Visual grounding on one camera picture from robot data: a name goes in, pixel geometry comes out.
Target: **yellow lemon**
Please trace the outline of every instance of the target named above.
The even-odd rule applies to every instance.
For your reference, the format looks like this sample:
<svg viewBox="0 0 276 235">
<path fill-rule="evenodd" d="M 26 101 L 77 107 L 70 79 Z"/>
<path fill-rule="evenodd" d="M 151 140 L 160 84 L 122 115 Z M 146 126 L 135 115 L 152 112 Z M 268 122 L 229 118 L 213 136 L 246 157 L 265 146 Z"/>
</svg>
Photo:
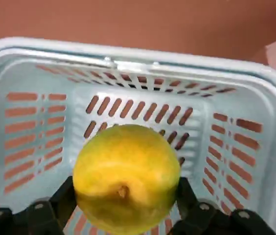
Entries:
<svg viewBox="0 0 276 235">
<path fill-rule="evenodd" d="M 174 150 L 160 134 L 138 125 L 114 126 L 78 155 L 73 170 L 77 205 L 100 229 L 139 234 L 169 214 L 180 171 Z"/>
</svg>

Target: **plastic basket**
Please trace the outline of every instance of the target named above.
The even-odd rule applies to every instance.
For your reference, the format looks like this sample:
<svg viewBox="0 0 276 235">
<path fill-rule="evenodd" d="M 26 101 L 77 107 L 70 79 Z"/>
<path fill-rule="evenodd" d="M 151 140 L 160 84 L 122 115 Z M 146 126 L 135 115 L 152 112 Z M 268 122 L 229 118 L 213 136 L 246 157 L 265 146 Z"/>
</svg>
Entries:
<svg viewBox="0 0 276 235">
<path fill-rule="evenodd" d="M 0 40 L 0 206 L 51 196 L 83 144 L 153 128 L 185 157 L 199 198 L 258 212 L 276 231 L 276 71 L 241 61 L 57 41 Z M 176 208 L 146 234 L 164 234 Z M 104 234 L 76 209 L 67 234 Z"/>
</svg>

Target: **light blue basket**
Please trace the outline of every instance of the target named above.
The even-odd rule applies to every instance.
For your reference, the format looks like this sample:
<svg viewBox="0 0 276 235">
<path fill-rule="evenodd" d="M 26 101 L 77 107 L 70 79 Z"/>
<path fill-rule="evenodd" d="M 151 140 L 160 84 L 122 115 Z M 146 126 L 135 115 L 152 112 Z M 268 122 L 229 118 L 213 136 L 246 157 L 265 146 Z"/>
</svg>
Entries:
<svg viewBox="0 0 276 235">
<path fill-rule="evenodd" d="M 185 157 L 196 195 L 276 231 L 276 71 L 242 61 L 48 40 L 0 40 L 0 206 L 51 196 L 97 131 L 135 123 Z M 145 234 L 164 234 L 173 209 Z M 104 234 L 77 210 L 66 233 Z"/>
</svg>

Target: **basket slot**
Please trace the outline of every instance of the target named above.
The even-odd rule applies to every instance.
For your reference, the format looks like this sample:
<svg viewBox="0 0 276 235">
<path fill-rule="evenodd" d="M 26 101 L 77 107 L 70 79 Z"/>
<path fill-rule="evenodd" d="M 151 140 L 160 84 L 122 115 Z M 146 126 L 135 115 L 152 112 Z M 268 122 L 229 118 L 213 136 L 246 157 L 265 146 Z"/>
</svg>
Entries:
<svg viewBox="0 0 276 235">
<path fill-rule="evenodd" d="M 26 163 L 20 164 L 12 169 L 9 169 L 9 170 L 5 171 L 5 173 L 4 173 L 4 180 L 10 179 L 10 178 L 16 176 L 17 174 L 22 173 L 23 171 L 31 169 L 34 167 L 34 165 L 35 165 L 35 162 L 33 160 L 31 160 Z"/>
<path fill-rule="evenodd" d="M 145 106 L 145 102 L 141 101 L 139 102 L 138 106 L 136 107 L 135 111 L 133 112 L 132 119 L 136 120 L 138 116 L 140 115 L 142 109 Z"/>
<path fill-rule="evenodd" d="M 112 106 L 112 108 L 109 111 L 109 116 L 113 117 L 119 106 L 121 105 L 122 100 L 120 98 L 117 98 Z"/>
<path fill-rule="evenodd" d="M 120 113 L 120 118 L 126 117 L 126 115 L 129 113 L 133 103 L 134 102 L 131 99 L 126 102 L 125 107 L 123 108 L 122 112 Z"/>
<path fill-rule="evenodd" d="M 36 93 L 10 92 L 6 95 L 6 100 L 9 102 L 36 101 L 37 99 L 38 99 L 38 95 Z"/>
<path fill-rule="evenodd" d="M 5 134 L 16 133 L 20 131 L 33 130 L 36 127 L 36 121 L 23 121 L 5 126 Z"/>
<path fill-rule="evenodd" d="M 147 112 L 145 113 L 143 119 L 145 121 L 148 121 L 150 119 L 150 117 L 152 116 L 153 112 L 155 111 L 156 107 L 158 105 L 156 103 L 152 103 L 149 107 L 149 109 L 147 110 Z"/>
<path fill-rule="evenodd" d="M 13 162 L 19 161 L 21 159 L 25 159 L 27 157 L 30 157 L 34 154 L 35 152 L 35 148 L 27 148 L 27 149 L 23 149 L 21 151 L 18 151 L 16 153 L 10 154 L 5 156 L 4 158 L 4 165 L 8 165 L 11 164 Z"/>
<path fill-rule="evenodd" d="M 243 206 L 240 204 L 240 202 L 235 198 L 235 196 L 227 189 L 223 189 L 224 196 L 227 197 L 227 199 L 237 208 L 242 209 Z"/>
<path fill-rule="evenodd" d="M 29 181 L 33 180 L 35 177 L 34 173 L 27 174 L 22 178 L 10 183 L 9 185 L 4 187 L 4 194 L 11 193 L 12 191 L 16 190 L 20 186 L 28 183 Z"/>
<path fill-rule="evenodd" d="M 213 196 L 214 195 L 214 189 L 212 188 L 210 183 L 205 178 L 202 179 L 202 183 L 207 188 L 208 192 Z"/>
<path fill-rule="evenodd" d="M 248 191 L 241 186 L 233 177 L 230 175 L 226 176 L 226 181 L 241 195 L 243 196 L 246 200 L 249 200 L 250 195 Z"/>
<path fill-rule="evenodd" d="M 221 208 L 226 214 L 231 214 L 231 209 L 226 205 L 224 201 L 221 201 Z"/>
<path fill-rule="evenodd" d="M 99 97 L 97 95 L 95 95 L 92 98 L 91 102 L 89 103 L 89 105 L 86 109 L 87 114 L 90 114 L 93 111 L 93 109 L 94 109 L 95 105 L 97 104 L 98 100 L 99 100 Z"/>
<path fill-rule="evenodd" d="M 253 150 L 258 150 L 260 148 L 260 144 L 258 143 L 258 141 L 254 140 L 250 137 L 236 133 L 236 134 L 234 134 L 233 138 L 235 141 L 237 141 L 240 144 L 243 144 Z"/>
<path fill-rule="evenodd" d="M 169 106 L 167 104 L 164 104 L 161 108 L 161 110 L 159 111 L 158 115 L 156 116 L 155 122 L 156 123 L 160 123 L 162 118 L 164 117 L 164 115 L 166 114 L 167 110 L 168 110 Z"/>
<path fill-rule="evenodd" d="M 56 160 L 54 160 L 54 161 L 52 161 L 52 162 L 46 164 L 46 165 L 44 166 L 44 171 L 47 171 L 47 170 L 52 169 L 53 167 L 55 167 L 56 165 L 58 165 L 59 163 L 61 163 L 61 162 L 62 162 L 62 159 L 63 159 L 63 157 L 60 157 L 60 158 L 58 158 L 58 159 L 56 159 Z"/>
<path fill-rule="evenodd" d="M 101 103 L 99 109 L 98 109 L 98 115 L 102 115 L 103 112 L 105 111 L 105 109 L 107 108 L 108 104 L 110 102 L 110 98 L 109 97 L 105 97 L 103 102 Z"/>
<path fill-rule="evenodd" d="M 91 136 L 92 131 L 93 131 L 95 125 L 96 125 L 96 122 L 95 122 L 95 121 L 91 121 L 91 122 L 90 122 L 88 128 L 86 129 L 86 131 L 85 131 L 85 133 L 84 133 L 84 137 L 85 137 L 86 139 L 89 138 L 89 137 Z"/>
</svg>

